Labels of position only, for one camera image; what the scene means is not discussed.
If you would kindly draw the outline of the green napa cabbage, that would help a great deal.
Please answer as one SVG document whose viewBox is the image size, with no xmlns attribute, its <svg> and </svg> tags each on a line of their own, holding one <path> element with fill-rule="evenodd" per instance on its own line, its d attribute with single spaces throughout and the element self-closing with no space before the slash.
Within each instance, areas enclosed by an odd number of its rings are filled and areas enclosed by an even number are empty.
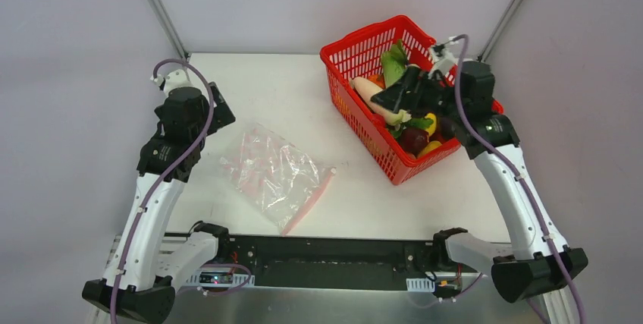
<svg viewBox="0 0 643 324">
<path fill-rule="evenodd" d="M 409 63 L 402 39 L 398 39 L 380 57 L 385 88 L 396 83 L 405 73 Z"/>
</svg>

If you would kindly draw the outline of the clear pink-dotted zip bag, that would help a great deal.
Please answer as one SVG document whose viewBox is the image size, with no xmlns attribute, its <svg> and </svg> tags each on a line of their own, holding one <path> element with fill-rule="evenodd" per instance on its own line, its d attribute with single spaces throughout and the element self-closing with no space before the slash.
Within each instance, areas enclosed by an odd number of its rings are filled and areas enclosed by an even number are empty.
<svg viewBox="0 0 643 324">
<path fill-rule="evenodd" d="M 337 173 L 259 123 L 247 124 L 218 159 L 232 188 L 267 218 L 280 236 L 308 214 Z"/>
</svg>

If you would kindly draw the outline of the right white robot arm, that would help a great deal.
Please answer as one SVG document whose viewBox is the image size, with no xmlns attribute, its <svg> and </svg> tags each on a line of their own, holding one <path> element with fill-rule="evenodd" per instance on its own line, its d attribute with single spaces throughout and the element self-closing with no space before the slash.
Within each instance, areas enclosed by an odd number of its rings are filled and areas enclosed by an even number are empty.
<svg viewBox="0 0 643 324">
<path fill-rule="evenodd" d="M 392 86 L 371 97 L 390 112 L 432 112 L 444 122 L 482 173 L 503 216 L 510 248 L 501 250 L 463 228 L 440 231 L 431 263 L 447 271 L 458 263 L 491 277 L 509 303 L 565 288 L 588 265 L 547 214 L 527 172 L 516 130 L 495 108 L 495 77 L 489 65 L 466 61 L 449 85 L 442 71 L 411 65 Z"/>
</svg>

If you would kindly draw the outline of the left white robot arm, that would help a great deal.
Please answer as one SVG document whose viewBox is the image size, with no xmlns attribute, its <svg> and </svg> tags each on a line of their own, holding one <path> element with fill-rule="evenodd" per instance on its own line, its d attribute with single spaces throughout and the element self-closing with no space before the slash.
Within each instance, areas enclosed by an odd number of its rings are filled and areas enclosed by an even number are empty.
<svg viewBox="0 0 643 324">
<path fill-rule="evenodd" d="M 223 266 L 231 246 L 221 226 L 197 222 L 187 240 L 160 256 L 171 214 L 207 136 L 234 122 L 215 83 L 198 87 L 181 69 L 153 78 L 165 94 L 155 109 L 156 131 L 140 150 L 136 190 L 121 239 L 101 278 L 87 281 L 82 297 L 113 318 L 163 323 L 177 292 L 203 264 Z"/>
</svg>

